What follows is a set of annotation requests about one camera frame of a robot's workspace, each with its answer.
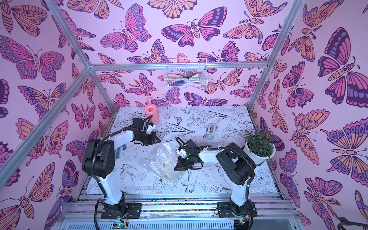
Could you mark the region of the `clear bubble wrap sheet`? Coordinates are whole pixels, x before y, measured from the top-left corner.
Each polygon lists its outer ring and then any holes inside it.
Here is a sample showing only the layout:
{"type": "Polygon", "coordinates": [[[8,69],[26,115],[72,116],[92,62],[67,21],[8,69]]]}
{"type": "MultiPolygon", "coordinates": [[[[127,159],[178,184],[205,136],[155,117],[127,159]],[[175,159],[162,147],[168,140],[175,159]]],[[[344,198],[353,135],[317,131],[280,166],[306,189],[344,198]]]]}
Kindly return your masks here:
{"type": "Polygon", "coordinates": [[[179,155],[169,142],[154,144],[146,150],[147,151],[139,162],[139,165],[151,174],[161,177],[159,168],[162,162],[167,158],[175,158],[178,161],[179,155]]]}

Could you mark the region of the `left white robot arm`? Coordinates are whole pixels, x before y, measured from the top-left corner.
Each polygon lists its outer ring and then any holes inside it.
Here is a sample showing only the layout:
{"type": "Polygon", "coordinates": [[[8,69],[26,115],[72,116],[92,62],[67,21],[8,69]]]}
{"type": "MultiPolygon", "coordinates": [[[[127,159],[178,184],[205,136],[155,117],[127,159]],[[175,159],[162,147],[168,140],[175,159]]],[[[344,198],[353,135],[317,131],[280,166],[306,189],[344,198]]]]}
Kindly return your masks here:
{"type": "Polygon", "coordinates": [[[154,131],[134,128],[119,130],[101,139],[91,139],[87,142],[82,170],[97,182],[104,202],[108,205],[117,205],[122,200],[123,193],[110,174],[115,168],[115,151],[130,142],[150,146],[161,143],[161,140],[154,131]]]}

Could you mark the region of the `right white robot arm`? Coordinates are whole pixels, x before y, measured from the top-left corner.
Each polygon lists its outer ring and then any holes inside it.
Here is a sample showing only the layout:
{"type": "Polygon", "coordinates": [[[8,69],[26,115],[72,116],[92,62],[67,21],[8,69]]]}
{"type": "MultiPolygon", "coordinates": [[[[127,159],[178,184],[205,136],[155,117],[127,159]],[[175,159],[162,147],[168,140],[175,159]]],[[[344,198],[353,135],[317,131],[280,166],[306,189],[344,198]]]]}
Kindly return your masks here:
{"type": "Polygon", "coordinates": [[[179,147],[175,171],[198,170],[206,163],[218,163],[232,182],[231,201],[237,207],[243,206],[249,199],[250,184],[255,178],[254,161],[235,143],[227,146],[179,147]]]}

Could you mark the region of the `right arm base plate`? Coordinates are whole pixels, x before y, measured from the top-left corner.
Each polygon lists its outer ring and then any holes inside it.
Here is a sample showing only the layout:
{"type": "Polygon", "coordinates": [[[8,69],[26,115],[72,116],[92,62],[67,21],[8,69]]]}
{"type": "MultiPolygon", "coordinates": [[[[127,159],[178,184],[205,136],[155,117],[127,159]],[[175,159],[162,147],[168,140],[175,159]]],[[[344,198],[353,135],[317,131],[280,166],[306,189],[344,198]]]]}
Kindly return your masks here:
{"type": "Polygon", "coordinates": [[[258,217],[254,202],[247,200],[244,205],[238,206],[232,201],[218,202],[217,215],[220,218],[255,218],[258,217]]]}

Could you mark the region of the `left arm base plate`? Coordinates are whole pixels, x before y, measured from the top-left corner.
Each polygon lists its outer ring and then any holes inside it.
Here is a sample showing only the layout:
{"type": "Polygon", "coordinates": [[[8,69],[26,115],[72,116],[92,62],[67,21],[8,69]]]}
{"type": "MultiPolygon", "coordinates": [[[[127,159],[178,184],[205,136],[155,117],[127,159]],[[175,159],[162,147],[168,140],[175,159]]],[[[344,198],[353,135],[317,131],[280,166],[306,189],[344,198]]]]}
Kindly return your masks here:
{"type": "Polygon", "coordinates": [[[104,203],[101,219],[139,219],[141,209],[141,203],[123,203],[117,205],[109,205],[104,203]]]}

